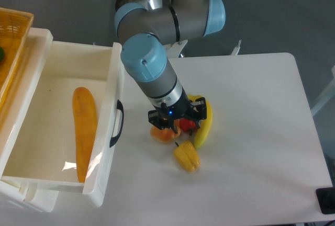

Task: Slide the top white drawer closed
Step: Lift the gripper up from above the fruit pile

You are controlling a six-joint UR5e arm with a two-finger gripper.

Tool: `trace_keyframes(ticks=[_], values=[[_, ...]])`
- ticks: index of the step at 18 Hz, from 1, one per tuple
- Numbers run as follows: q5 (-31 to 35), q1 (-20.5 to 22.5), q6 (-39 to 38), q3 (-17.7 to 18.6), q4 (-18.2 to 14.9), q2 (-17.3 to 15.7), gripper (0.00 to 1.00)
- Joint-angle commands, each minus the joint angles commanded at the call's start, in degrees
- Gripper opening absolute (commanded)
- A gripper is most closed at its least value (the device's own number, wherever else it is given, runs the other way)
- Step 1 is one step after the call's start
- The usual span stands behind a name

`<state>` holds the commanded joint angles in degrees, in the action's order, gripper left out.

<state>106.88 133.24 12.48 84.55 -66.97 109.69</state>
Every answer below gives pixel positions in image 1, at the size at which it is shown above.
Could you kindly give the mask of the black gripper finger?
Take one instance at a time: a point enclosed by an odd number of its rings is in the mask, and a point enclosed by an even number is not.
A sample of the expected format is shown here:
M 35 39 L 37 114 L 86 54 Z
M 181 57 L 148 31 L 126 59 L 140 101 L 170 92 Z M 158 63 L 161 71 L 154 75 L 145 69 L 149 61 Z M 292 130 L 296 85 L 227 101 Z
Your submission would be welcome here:
M 178 133 L 177 126 L 174 123 L 174 119 L 171 117 L 164 118 L 160 116 L 159 112 L 156 110 L 148 111 L 148 121 L 150 124 L 160 130 L 170 129 L 174 133 Z
M 200 123 L 207 119 L 207 104 L 205 97 L 188 97 L 184 118 L 195 122 L 196 128 L 200 129 Z

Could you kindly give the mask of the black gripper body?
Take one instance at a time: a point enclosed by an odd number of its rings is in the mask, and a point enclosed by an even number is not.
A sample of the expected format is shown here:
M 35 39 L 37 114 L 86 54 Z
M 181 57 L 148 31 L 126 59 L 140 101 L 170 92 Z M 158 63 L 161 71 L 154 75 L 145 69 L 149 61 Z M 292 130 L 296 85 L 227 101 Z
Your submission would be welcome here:
M 160 102 L 155 110 L 152 111 L 152 119 L 176 120 L 180 118 L 195 118 L 194 108 L 190 99 L 186 95 L 182 95 L 177 102 L 168 106 L 168 100 L 164 99 Z

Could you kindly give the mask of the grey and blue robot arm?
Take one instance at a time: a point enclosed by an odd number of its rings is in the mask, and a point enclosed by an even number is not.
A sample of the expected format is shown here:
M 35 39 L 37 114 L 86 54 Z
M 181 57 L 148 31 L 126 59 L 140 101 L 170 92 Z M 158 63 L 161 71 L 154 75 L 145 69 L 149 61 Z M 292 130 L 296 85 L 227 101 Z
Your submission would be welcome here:
M 168 44 L 219 32 L 226 22 L 222 0 L 120 0 L 114 26 L 121 61 L 153 106 L 149 122 L 176 130 L 185 118 L 197 125 L 207 118 L 203 97 L 190 100 L 172 68 Z

